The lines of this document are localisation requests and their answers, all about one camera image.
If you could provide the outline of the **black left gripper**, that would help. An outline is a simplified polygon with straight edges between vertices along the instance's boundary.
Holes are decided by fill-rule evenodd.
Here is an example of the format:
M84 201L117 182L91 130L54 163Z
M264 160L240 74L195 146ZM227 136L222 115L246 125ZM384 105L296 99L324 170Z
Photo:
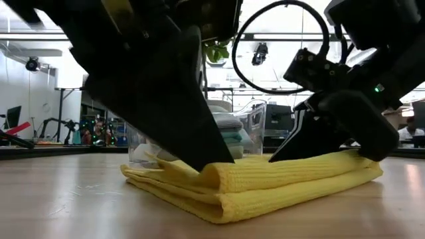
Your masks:
M44 12L89 72L89 95L162 149L196 171L234 161L198 84L201 32L196 26L180 32L176 1L4 2L32 29L43 28L38 12ZM102 38L114 46L99 50Z

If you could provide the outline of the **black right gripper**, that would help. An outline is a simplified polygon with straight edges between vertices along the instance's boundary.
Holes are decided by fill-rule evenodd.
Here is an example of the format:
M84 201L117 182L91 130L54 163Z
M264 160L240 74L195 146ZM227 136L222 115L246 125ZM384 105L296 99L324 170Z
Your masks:
M269 162L333 153L350 139L373 161L398 147L397 130L378 110L399 108L423 83L424 20L360 19L345 30L359 50L376 51L350 71L347 91L316 93L296 106L294 128Z

